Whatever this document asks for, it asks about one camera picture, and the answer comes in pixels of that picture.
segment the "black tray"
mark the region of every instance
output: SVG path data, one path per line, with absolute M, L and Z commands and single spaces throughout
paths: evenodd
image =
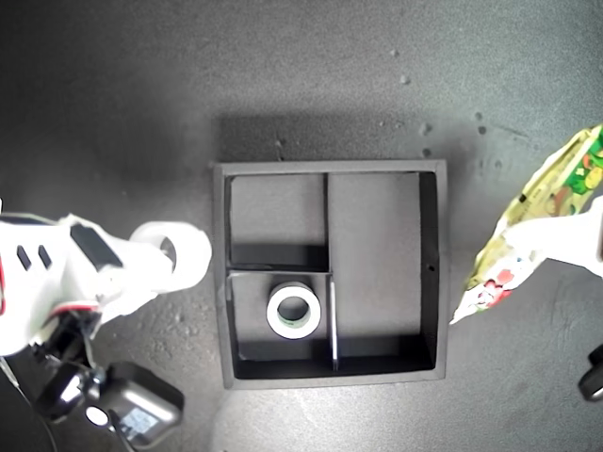
M 444 377 L 445 162 L 226 164 L 214 183 L 226 388 Z M 318 328 L 298 340 L 266 320 L 271 289 L 289 281 L 321 305 Z

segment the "gray floor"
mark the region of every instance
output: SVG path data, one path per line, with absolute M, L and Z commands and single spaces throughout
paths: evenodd
M 429 149 L 449 163 L 455 303 L 511 196 L 601 121 L 602 17 L 601 0 L 6 1 L 0 196 L 117 235 L 155 218 L 211 231 L 215 160 Z M 186 424 L 158 450 L 600 451 L 603 406 L 576 382 L 603 342 L 602 292 L 586 270 L 545 263 L 450 330 L 437 382 L 225 393 L 212 275 L 114 321 L 96 349 L 185 390 Z M 0 384 L 3 452 L 48 450 Z M 57 436 L 61 451 L 119 450 L 83 421 Z

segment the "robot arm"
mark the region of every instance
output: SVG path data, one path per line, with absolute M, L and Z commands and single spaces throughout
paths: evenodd
M 514 225 L 507 242 L 519 249 L 541 250 L 547 258 L 583 266 L 603 278 L 603 197 L 579 215 L 538 218 Z M 586 400 L 603 400 L 603 346 L 589 356 L 592 369 L 579 382 Z
M 157 444 L 180 424 L 184 396 L 134 363 L 100 368 L 90 341 L 111 319 L 197 284 L 211 259 L 206 234 L 150 222 L 122 240 L 73 215 L 3 214 L 0 236 L 0 357 L 30 347 L 54 369 L 33 408 L 57 423 L 85 405 L 92 423 L 112 428 L 130 449 Z M 161 250 L 166 239 L 175 262 Z M 0 368 L 19 387 L 4 358 Z

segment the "roll of tape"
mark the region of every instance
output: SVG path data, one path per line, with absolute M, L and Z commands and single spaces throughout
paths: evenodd
M 300 298 L 308 305 L 307 312 L 297 320 L 289 320 L 279 313 L 279 306 L 290 298 Z M 320 323 L 320 302 L 314 292 L 301 282 L 285 282 L 277 285 L 270 294 L 266 319 L 270 327 L 286 339 L 302 339 Z

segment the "crinkled packaging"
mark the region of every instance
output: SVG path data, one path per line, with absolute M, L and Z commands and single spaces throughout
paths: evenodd
M 578 132 L 551 155 L 514 198 L 478 254 L 463 298 L 450 323 L 485 311 L 511 294 L 544 260 L 538 250 L 519 250 L 505 232 L 528 219 L 574 215 L 603 180 L 603 125 Z

